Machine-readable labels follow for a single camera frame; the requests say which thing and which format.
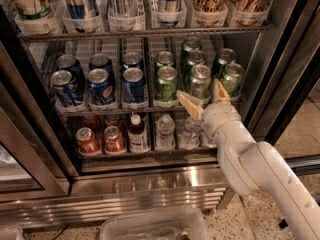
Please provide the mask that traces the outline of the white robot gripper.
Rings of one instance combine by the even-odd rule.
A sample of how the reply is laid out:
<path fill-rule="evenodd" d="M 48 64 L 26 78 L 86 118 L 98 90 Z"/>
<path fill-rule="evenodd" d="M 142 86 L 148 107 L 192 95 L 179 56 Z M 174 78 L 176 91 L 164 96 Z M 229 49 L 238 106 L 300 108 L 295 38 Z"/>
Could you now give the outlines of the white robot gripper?
<path fill-rule="evenodd" d="M 213 81 L 214 103 L 208 105 L 204 112 L 201 104 L 189 94 L 178 90 L 176 96 L 193 120 L 201 119 L 202 128 L 209 138 L 212 138 L 214 132 L 222 125 L 241 120 L 236 108 L 229 103 L 229 94 L 218 79 Z"/>

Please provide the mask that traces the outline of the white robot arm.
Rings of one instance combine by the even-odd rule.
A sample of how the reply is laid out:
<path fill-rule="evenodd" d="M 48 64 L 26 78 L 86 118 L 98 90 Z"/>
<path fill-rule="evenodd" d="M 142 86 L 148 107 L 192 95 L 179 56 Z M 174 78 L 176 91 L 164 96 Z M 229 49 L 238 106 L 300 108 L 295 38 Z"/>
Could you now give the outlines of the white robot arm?
<path fill-rule="evenodd" d="M 183 91 L 176 95 L 216 143 L 217 160 L 231 188 L 241 196 L 264 188 L 296 239 L 320 240 L 320 207 L 309 191 L 271 144 L 255 141 L 218 80 L 213 93 L 214 102 L 207 107 Z"/>

